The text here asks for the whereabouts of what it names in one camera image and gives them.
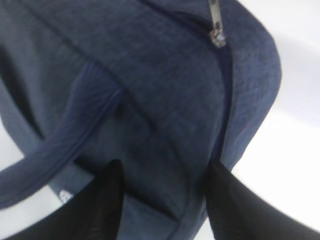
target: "white surface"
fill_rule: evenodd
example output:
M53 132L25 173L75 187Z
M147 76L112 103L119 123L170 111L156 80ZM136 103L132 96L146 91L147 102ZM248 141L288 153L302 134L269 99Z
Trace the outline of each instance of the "white surface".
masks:
M278 99L233 173L258 195L320 230L320 1L242 0L270 29L279 48L283 80ZM21 153L0 127L0 169ZM47 189L0 212L0 239L60 205ZM196 240L211 240L209 223Z

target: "textured fabric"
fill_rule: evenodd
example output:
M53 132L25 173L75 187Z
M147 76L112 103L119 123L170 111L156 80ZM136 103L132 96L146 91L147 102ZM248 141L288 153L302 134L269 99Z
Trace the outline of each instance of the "textured fabric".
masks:
M73 162L112 114L123 89L100 67L86 65L75 80L61 122L35 151L0 172L0 210L30 197Z
M206 217L203 183L224 118L224 83L209 39L195 35L173 14L209 21L207 0L154 3L166 10L137 0L1 1L0 58L18 73L9 76L21 86L31 112L23 114L22 101L2 83L0 114L29 154L56 128L82 67L93 61L105 68L128 95L74 164L96 175L112 159L121 159L131 199L161 213L161 228L141 233L144 238L164 231L168 239L188 240ZM221 157L230 170L272 105L281 72L274 41L261 24L234 0L222 1L221 7L233 59L232 106ZM63 189L55 184L57 193ZM121 224L129 226L134 214L144 229L154 228L153 221L145 221L147 210L129 203L124 201L127 223Z

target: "bag handle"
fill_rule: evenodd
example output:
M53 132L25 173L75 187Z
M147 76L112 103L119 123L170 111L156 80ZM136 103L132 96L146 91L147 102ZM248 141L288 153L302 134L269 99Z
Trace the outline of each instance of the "bag handle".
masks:
M31 196L75 160L116 110L123 92L102 67L87 64L74 83L53 134L33 154L0 172L0 210Z

